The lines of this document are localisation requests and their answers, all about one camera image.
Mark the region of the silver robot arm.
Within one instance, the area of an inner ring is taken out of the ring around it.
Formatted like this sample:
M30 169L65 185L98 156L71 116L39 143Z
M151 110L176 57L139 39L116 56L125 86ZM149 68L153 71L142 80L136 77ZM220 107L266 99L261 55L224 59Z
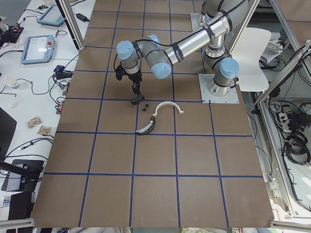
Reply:
M227 95L231 83L238 76L240 66L227 51L224 34L216 37L206 46L203 60L214 72L214 77L207 86L209 92L217 97Z
M167 45L166 50L160 49L162 44L155 34L135 41L119 42L116 47L116 57L120 59L115 68L117 80L128 76L133 82L133 92L140 95L140 59L146 60L156 78L165 79L171 74L174 64L240 26L248 10L246 0L206 0L201 8L205 20L200 27L178 42Z

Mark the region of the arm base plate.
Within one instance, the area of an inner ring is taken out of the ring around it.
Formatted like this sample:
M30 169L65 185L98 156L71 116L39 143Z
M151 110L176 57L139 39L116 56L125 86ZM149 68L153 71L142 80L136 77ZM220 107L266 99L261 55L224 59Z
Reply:
M227 87L220 87L214 82L214 74L199 74L202 103L239 104L239 97L234 81Z
M206 23L206 21L209 21L209 20L210 20L210 17L207 14L203 15L201 13L191 13L190 21L191 21L192 31L199 29L203 24Z

